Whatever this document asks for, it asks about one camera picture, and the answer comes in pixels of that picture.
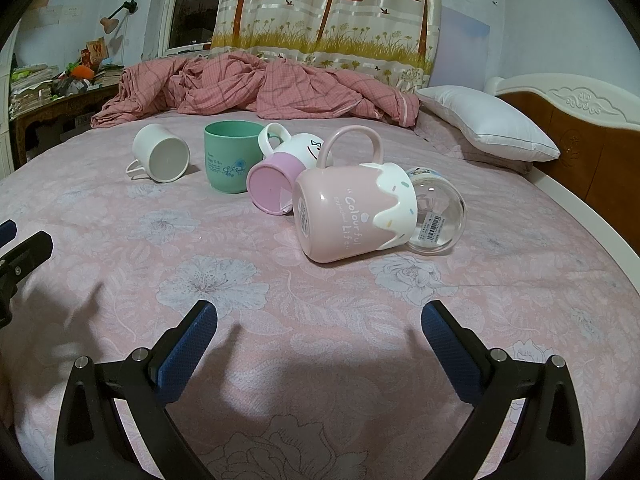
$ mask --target lamp shade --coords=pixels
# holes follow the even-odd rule
[[[102,18],[100,24],[104,27],[105,34],[111,34],[120,23],[116,18]]]

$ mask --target pink floral bed sheet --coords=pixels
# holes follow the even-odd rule
[[[325,138],[369,125],[384,138],[386,160],[436,169],[468,206],[449,254],[399,248],[317,266],[298,247],[291,217],[209,186],[202,130],[228,119],[260,121],[250,112],[168,112],[89,131],[0,182],[0,220],[17,222],[17,242],[40,229],[54,240],[0,333],[17,434],[44,478],[74,358],[119,360],[150,347],[199,298],[217,306],[218,332],[168,410],[216,478],[421,480],[470,413],[420,331],[432,298],[488,347],[538,362],[563,355],[588,477],[608,467],[640,415],[640,299],[585,229],[521,176],[431,151],[409,130],[355,118],[283,121]],[[133,137],[150,122],[190,146],[193,166],[172,184],[125,176]],[[368,161],[368,143],[343,137],[337,164]],[[521,408],[512,404],[483,473]]]

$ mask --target white door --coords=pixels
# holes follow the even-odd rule
[[[0,179],[14,172],[14,159],[9,142],[9,80],[11,77],[11,58],[19,26],[18,22],[4,47],[0,50]]]

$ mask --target dark window glass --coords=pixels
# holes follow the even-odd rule
[[[175,0],[169,48],[211,40],[218,0]]]

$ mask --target window frame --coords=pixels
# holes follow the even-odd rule
[[[205,47],[207,45],[211,45],[210,41],[169,48],[171,26],[172,21],[174,20],[175,2],[176,0],[164,0],[164,3],[162,4],[162,17],[160,19],[160,31],[158,35],[158,57],[174,56],[176,54],[185,54],[188,52],[208,52]]]

